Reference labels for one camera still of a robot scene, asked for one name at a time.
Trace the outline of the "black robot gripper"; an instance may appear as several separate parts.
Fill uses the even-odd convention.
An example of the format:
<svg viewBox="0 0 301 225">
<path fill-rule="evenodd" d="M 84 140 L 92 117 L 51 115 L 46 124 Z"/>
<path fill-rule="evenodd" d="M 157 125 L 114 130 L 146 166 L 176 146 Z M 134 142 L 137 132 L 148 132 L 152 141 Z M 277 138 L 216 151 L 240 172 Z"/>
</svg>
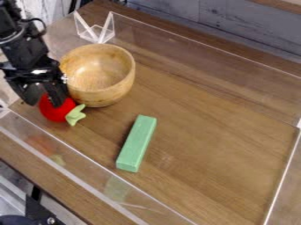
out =
<svg viewBox="0 0 301 225">
<path fill-rule="evenodd" d="M 0 70 L 21 99 L 29 105 L 37 105 L 46 90 L 54 107 L 61 107 L 69 97 L 69 90 L 61 63 L 49 56 L 45 39 L 0 39 L 0 49 L 7 58 L 0 63 Z"/>
</svg>

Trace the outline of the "dark robot arm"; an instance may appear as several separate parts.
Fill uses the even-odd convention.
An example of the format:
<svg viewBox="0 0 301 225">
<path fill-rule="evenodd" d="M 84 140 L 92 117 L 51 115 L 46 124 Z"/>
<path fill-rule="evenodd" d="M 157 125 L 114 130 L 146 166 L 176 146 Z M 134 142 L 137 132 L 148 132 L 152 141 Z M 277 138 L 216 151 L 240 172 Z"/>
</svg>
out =
<svg viewBox="0 0 301 225">
<path fill-rule="evenodd" d="M 17 0 L 0 0 L 0 50 L 7 61 L 0 62 L 6 81 L 21 99 L 37 105 L 45 93 L 54 107 L 69 97 L 66 75 L 61 63 L 49 56 L 42 19 L 23 18 Z"/>
</svg>

